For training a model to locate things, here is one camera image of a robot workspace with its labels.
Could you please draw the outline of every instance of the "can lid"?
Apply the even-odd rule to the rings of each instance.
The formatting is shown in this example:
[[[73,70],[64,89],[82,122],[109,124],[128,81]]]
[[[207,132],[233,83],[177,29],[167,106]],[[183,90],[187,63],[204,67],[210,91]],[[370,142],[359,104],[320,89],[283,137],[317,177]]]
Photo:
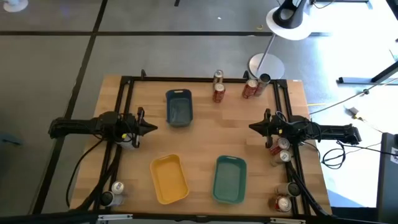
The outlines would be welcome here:
[[[104,192],[101,195],[101,205],[108,206],[113,201],[113,193],[112,192]]]
[[[278,206],[282,211],[288,212],[292,208],[292,203],[287,197],[280,197],[278,199]]]
[[[224,72],[222,70],[217,70],[214,73],[214,76],[217,77],[217,78],[221,78],[223,75],[224,75]]]
[[[268,74],[262,74],[262,75],[260,75],[260,80],[262,81],[262,82],[269,82],[269,81],[271,81],[271,77],[268,75]]]
[[[291,160],[292,155],[290,155],[290,152],[287,150],[281,150],[279,153],[280,159],[284,162],[288,162]]]
[[[112,192],[115,194],[121,194],[124,190],[124,184],[120,181],[116,181],[112,185]]]
[[[297,197],[300,195],[300,187],[294,182],[288,184],[287,190],[289,191],[289,194],[291,194],[293,197]]]
[[[247,82],[247,84],[248,84],[248,86],[254,88],[254,87],[257,86],[257,81],[255,81],[255,80],[249,80],[249,81]]]
[[[224,90],[225,90],[225,87],[224,87],[223,84],[217,83],[217,84],[214,85],[214,89],[215,89],[216,91],[224,91]]]
[[[290,147],[290,142],[286,138],[279,138],[278,139],[278,146],[281,149],[288,149]]]

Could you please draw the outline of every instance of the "wooden table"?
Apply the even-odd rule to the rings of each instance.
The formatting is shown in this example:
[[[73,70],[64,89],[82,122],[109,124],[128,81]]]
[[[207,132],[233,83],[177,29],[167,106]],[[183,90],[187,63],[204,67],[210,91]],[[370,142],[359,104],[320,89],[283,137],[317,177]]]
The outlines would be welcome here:
[[[94,116],[114,109],[120,78],[120,76],[105,77]],[[123,150],[118,180],[125,183],[127,197],[123,205],[112,210],[128,213],[192,215],[287,217],[292,215],[269,208],[268,200],[274,195],[275,186],[287,181],[285,167],[270,165],[270,154],[264,147],[266,139],[248,128],[249,124],[263,119],[266,108],[275,113],[272,86],[267,86],[260,97],[248,100],[241,97],[244,84],[225,83],[225,86],[224,100],[217,104],[211,99],[211,83],[134,83],[130,112],[136,113],[137,108],[142,106],[146,112],[146,121],[159,128],[141,138],[139,149]],[[303,83],[299,80],[289,80],[288,87],[293,114],[308,117]],[[192,92],[193,121],[186,128],[171,128],[166,123],[165,93],[167,90],[180,88],[187,88]],[[91,138],[86,149],[96,141],[96,138]],[[106,143],[100,144],[81,163],[71,208],[79,206],[96,185],[105,145]],[[180,156],[190,193],[183,200],[170,205],[161,205],[156,198],[149,165],[154,159],[168,154]],[[317,202],[331,213],[316,150],[302,146],[300,154],[309,191]],[[218,203],[212,197],[215,163],[220,155],[236,156],[246,161],[246,196],[243,203],[226,205]],[[299,212],[302,213],[300,198],[297,204]]]

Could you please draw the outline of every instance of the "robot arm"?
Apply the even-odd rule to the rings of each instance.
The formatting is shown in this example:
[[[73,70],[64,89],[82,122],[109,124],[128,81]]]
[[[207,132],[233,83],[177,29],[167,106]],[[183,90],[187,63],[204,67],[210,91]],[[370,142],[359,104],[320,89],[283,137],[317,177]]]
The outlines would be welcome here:
[[[292,116],[291,122],[288,122],[279,111],[275,115],[271,115],[270,109],[266,109],[262,121],[250,124],[249,128],[262,136],[267,136],[267,147],[272,146],[273,134],[286,138],[293,143],[309,139],[317,139],[318,142],[321,139],[334,139],[355,145],[361,141],[358,129],[353,127],[352,124],[344,126],[319,125],[303,116]]]
[[[157,126],[144,120],[144,114],[144,109],[138,108],[137,117],[129,113],[122,118],[117,112],[109,111],[88,120],[57,118],[51,122],[49,134],[51,138],[68,134],[94,134],[103,139],[122,142],[123,135],[131,133],[132,145],[139,147],[138,136],[157,129]]]

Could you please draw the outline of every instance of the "blue bowl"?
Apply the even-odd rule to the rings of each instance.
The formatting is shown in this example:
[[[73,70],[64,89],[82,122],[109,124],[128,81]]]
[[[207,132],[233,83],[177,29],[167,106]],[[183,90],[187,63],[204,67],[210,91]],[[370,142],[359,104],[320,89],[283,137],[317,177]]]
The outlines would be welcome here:
[[[193,119],[190,90],[169,90],[166,93],[167,122],[173,127],[186,127]]]

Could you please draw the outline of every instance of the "concrete floor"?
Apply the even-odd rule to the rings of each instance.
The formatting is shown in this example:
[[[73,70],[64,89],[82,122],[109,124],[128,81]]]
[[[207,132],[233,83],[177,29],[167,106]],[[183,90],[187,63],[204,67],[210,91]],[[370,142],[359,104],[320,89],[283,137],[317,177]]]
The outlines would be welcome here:
[[[0,13],[0,20],[7,21],[0,24],[0,30],[91,31],[100,4],[100,0],[30,1],[25,11]],[[262,32],[268,31],[264,23],[266,13],[277,7],[276,1],[260,0],[181,0],[180,7],[173,7],[173,4],[173,0],[108,1],[99,29]],[[336,13],[339,7],[357,8],[363,15],[369,13],[368,7],[362,3],[333,5]],[[321,27],[322,32],[333,32],[333,27],[336,27],[332,26],[333,18],[322,16],[331,25],[330,29]],[[260,25],[264,25],[262,30],[258,29]],[[24,145],[8,145],[0,149],[0,198],[3,201],[0,216],[22,215],[29,213],[49,161],[53,141],[47,134],[48,126],[52,119],[62,116],[65,111],[89,37],[1,34],[0,132],[21,138]],[[269,37],[227,36],[97,37],[73,118],[92,116],[104,75],[139,75],[144,68],[149,76],[210,77],[216,69],[222,69],[226,77],[238,78],[246,70],[249,57],[262,52],[268,40]],[[394,62],[384,42],[373,35],[359,36],[354,32],[344,35],[336,31],[331,37],[309,37],[300,41],[277,37],[270,53],[284,62],[284,78],[304,81],[308,103],[332,103],[351,96],[364,86],[338,86],[335,82],[338,77],[372,77]],[[317,109],[319,107],[311,107],[310,111]],[[343,107],[319,113],[313,118],[324,124],[331,121],[332,124],[352,123],[344,114]],[[356,125],[366,136],[361,146],[379,141],[372,129]],[[84,142],[83,136],[66,138],[44,212],[67,209],[65,189]],[[324,144],[320,145],[322,152],[335,147],[333,142]],[[347,159],[344,169],[338,172],[324,169],[325,181],[329,190],[360,205],[372,206],[376,198],[374,184],[377,175],[374,171],[378,167],[378,155],[362,151],[356,155],[361,155],[358,157],[366,159],[371,166],[357,166],[361,164],[360,160],[352,156]],[[357,185],[354,179],[350,182],[346,177],[339,179],[342,174],[350,172],[370,177]],[[363,189],[367,197],[363,192],[354,194],[358,187],[368,183],[371,183],[369,187]]]

